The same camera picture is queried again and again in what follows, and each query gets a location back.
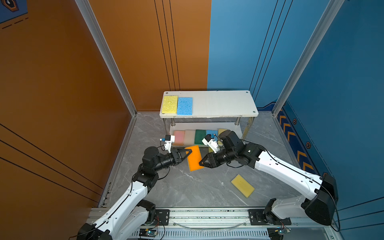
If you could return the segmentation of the orange sponge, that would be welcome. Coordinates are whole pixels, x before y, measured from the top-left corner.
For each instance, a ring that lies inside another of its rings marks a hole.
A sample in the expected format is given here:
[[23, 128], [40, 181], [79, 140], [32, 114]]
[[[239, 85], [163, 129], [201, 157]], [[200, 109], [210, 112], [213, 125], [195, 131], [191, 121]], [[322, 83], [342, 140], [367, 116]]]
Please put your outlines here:
[[191, 150], [192, 153], [187, 157], [189, 169], [191, 172], [201, 170], [204, 167], [200, 166], [199, 162], [203, 159], [199, 146], [186, 147], [186, 150]]

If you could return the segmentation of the white beige sponge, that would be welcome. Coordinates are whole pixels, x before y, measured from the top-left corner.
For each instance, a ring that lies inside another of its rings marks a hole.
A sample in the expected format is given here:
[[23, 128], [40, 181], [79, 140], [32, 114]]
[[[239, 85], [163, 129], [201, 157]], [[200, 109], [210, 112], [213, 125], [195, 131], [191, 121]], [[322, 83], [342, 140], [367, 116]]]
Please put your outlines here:
[[184, 146], [190, 147], [195, 145], [195, 135], [196, 131], [195, 130], [185, 130], [185, 135], [184, 135]]

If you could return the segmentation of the pink sponge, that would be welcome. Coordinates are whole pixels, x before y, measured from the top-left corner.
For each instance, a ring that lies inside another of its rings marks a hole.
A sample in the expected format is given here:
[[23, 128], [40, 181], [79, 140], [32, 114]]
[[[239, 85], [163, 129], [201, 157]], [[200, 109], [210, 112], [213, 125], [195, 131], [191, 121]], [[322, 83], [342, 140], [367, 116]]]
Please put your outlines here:
[[185, 131], [176, 130], [174, 131], [173, 135], [175, 136], [175, 146], [183, 146], [184, 145], [184, 139], [185, 139]]

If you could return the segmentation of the light blue sponge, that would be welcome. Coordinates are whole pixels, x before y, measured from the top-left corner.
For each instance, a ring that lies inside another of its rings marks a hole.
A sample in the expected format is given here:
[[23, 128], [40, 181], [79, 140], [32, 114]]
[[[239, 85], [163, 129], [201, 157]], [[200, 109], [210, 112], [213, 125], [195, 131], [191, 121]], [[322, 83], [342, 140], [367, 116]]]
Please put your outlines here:
[[193, 114], [193, 98], [181, 97], [178, 98], [177, 115], [191, 116]]
[[218, 136], [218, 130], [206, 130], [207, 135], [211, 135], [212, 138], [216, 138]]

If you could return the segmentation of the yellow green sponge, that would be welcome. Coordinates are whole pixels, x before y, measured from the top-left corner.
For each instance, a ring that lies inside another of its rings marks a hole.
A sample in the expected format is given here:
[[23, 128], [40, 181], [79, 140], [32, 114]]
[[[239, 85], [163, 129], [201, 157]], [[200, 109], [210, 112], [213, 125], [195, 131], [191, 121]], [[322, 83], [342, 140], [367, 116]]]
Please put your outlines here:
[[162, 114], [177, 114], [178, 96], [164, 96]]

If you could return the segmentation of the white two-tier shelf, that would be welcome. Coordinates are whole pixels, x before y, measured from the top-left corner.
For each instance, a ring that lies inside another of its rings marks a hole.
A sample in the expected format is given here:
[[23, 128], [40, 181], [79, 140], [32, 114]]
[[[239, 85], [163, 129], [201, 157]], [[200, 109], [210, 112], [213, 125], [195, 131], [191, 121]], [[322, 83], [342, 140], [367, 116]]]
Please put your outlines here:
[[162, 99], [160, 118], [171, 120], [170, 125], [165, 125], [168, 135], [173, 135], [176, 130], [227, 129], [239, 138], [245, 138], [259, 115], [249, 91], [168, 91], [164, 96], [193, 98], [191, 116], [162, 114]]

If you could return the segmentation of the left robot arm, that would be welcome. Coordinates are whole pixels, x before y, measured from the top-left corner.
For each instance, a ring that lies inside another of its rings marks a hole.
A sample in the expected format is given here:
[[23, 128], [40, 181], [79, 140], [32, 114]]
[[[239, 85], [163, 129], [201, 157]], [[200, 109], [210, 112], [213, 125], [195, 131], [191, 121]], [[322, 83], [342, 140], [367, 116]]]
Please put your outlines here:
[[161, 154], [157, 147], [148, 147], [126, 192], [93, 224], [84, 224], [75, 238], [126, 240], [141, 225], [151, 224], [156, 215], [156, 205], [144, 198], [160, 179], [158, 171], [180, 164], [192, 152], [190, 149], [173, 149], [170, 153]]

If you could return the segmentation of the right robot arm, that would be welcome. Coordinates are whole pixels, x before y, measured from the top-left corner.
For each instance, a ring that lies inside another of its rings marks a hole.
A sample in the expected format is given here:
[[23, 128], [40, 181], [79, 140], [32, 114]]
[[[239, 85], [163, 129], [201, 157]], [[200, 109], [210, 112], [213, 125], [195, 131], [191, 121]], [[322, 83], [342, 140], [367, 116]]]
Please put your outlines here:
[[210, 134], [202, 139], [213, 151], [200, 162], [205, 168], [217, 168], [231, 161], [267, 173], [289, 185], [300, 196], [285, 200], [270, 199], [260, 214], [269, 225], [289, 225], [292, 218], [309, 218], [330, 226], [337, 213], [338, 191], [336, 180], [330, 175], [308, 173], [272, 155], [265, 147], [238, 138], [226, 130], [219, 137]]

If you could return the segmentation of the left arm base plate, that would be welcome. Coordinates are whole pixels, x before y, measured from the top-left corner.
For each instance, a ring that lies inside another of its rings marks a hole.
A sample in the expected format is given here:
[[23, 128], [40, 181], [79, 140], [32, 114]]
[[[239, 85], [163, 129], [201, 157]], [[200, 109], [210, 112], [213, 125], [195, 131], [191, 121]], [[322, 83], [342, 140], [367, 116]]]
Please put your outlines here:
[[168, 226], [170, 220], [170, 210], [169, 209], [156, 209], [156, 214], [154, 218], [155, 226]]

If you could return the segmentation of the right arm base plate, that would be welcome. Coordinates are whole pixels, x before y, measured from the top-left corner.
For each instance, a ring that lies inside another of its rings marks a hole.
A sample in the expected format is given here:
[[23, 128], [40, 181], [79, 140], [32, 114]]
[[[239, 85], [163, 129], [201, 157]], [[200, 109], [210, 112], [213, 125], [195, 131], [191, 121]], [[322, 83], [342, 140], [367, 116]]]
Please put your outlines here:
[[290, 226], [292, 224], [290, 218], [279, 219], [272, 212], [265, 213], [264, 210], [261, 209], [249, 209], [248, 214], [252, 226]]

